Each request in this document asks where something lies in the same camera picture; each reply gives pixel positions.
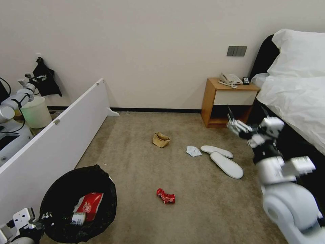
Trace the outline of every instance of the white panel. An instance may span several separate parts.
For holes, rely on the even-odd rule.
[[[100,79],[0,167],[0,223],[25,207],[39,214],[51,184],[75,168],[108,113],[116,115],[108,107]]]
[[[257,91],[222,91],[217,90],[214,105],[252,105]]]

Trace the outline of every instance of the white telephone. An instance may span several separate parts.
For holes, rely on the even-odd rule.
[[[239,79],[236,75],[234,74],[220,74],[220,80],[219,83],[227,86],[231,86],[232,88],[237,88],[236,85],[241,85],[243,82],[241,79]]]

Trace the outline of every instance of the crushed can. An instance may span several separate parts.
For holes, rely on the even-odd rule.
[[[167,194],[163,189],[159,188],[157,190],[157,197],[160,197],[164,204],[166,203],[175,203],[176,197],[175,194]]]

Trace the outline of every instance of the white trash bin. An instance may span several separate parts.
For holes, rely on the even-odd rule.
[[[34,100],[21,107],[21,112],[30,128],[39,129],[52,122],[44,97],[34,97]]]

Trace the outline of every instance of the white pillow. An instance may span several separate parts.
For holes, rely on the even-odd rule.
[[[325,76],[325,33],[282,29],[272,41],[280,54],[268,69],[270,76]]]

